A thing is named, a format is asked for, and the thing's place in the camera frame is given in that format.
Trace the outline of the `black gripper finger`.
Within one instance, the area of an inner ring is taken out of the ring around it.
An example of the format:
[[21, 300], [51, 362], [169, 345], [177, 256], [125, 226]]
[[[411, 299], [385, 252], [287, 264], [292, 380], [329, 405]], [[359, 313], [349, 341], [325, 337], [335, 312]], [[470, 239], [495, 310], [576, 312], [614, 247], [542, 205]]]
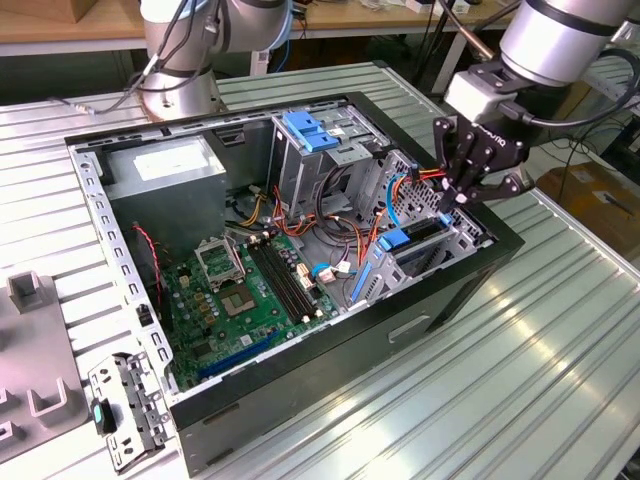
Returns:
[[464, 119], [440, 117], [433, 122], [436, 159], [444, 173], [441, 180], [443, 195], [439, 203], [442, 213], [449, 213], [459, 203], [466, 201], [466, 191], [475, 182], [478, 165], [473, 159], [479, 145], [477, 128]]
[[504, 174], [491, 174], [475, 180], [455, 194], [454, 202], [457, 205], [471, 205], [509, 199], [528, 192], [534, 186], [535, 182], [526, 170], [512, 169]]

